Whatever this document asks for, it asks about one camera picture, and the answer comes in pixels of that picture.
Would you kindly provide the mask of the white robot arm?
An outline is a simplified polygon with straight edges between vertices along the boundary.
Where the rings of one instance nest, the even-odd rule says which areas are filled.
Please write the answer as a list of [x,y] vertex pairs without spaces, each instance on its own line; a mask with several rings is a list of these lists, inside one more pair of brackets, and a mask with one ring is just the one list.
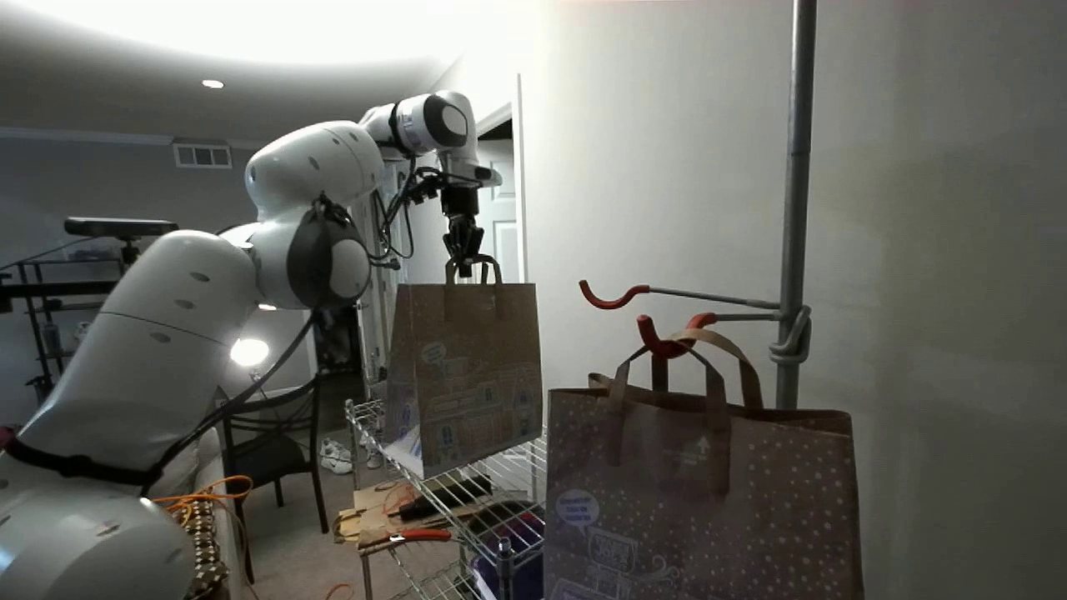
[[262,303],[323,310],[362,295],[369,251],[353,210],[397,155],[439,160],[448,253],[469,260],[482,184],[472,140],[469,98],[452,91],[320,120],[246,160],[250,224],[154,240],[0,452],[0,600],[188,600],[198,542],[150,485],[204,435],[240,325]]

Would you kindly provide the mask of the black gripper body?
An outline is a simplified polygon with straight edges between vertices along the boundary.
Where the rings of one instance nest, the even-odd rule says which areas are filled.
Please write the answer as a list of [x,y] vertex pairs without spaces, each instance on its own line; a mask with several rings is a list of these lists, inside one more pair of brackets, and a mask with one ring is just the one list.
[[448,217],[448,276],[467,276],[477,262],[482,262],[481,240],[482,230],[477,224],[482,187],[500,187],[503,176],[491,167],[472,167],[469,173],[448,173],[439,167],[417,167],[413,188],[417,197],[435,197]]

